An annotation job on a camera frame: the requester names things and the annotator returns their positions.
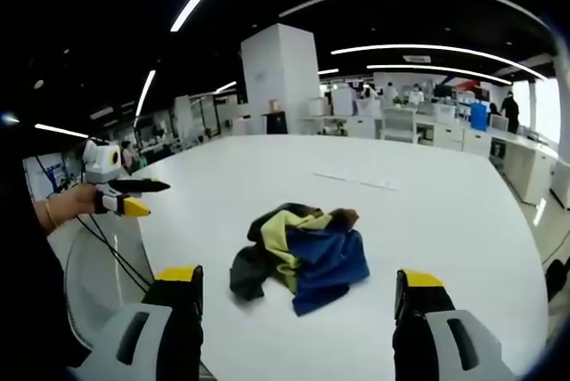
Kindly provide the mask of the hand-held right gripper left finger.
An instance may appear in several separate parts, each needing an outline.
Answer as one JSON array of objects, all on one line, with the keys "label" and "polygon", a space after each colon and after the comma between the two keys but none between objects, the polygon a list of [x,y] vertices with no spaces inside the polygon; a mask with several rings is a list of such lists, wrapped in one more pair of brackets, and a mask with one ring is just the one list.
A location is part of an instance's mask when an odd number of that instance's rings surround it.
[{"label": "hand-held right gripper left finger", "polygon": [[79,380],[198,380],[204,334],[203,268],[164,270],[140,303],[97,334]]}]

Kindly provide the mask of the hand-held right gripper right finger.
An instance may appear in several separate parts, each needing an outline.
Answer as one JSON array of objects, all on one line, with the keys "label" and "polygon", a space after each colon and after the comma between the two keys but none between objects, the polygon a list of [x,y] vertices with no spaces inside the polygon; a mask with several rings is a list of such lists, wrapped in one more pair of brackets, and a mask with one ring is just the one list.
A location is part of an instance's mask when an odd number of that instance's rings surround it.
[{"label": "hand-held right gripper right finger", "polygon": [[514,380],[501,343],[471,312],[455,308],[435,276],[396,274],[396,380]]}]

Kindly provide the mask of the person's left hand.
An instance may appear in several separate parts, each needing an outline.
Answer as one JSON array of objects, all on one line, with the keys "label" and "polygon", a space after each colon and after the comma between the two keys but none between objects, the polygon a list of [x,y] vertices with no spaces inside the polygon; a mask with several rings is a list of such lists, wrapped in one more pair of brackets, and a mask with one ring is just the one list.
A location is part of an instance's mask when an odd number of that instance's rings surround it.
[{"label": "person's left hand", "polygon": [[50,200],[50,210],[57,225],[79,215],[90,215],[97,211],[96,200],[99,190],[92,184],[80,183]]}]

